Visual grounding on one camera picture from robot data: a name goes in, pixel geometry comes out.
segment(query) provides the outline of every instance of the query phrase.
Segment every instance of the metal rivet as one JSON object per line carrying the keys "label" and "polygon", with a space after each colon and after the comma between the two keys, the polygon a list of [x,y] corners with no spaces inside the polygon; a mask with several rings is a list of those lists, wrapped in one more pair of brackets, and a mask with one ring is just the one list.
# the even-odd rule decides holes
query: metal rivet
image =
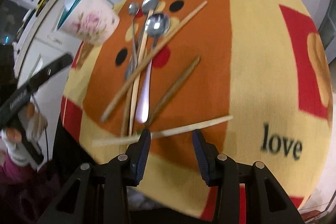
{"label": "metal rivet", "polygon": [[227,160],[227,156],[224,155],[224,154],[218,154],[217,158],[218,158],[219,160],[222,160],[222,161]]}
{"label": "metal rivet", "polygon": [[126,154],[121,154],[121,155],[119,155],[118,156],[118,160],[120,160],[120,161],[124,161],[124,160],[127,160],[127,155]]}
{"label": "metal rivet", "polygon": [[259,169],[263,169],[265,167],[265,165],[261,161],[257,161],[255,163],[255,166],[258,167]]}
{"label": "metal rivet", "polygon": [[90,165],[89,165],[89,164],[82,164],[82,165],[81,165],[81,169],[82,169],[83,171],[88,170],[89,168],[90,168]]}

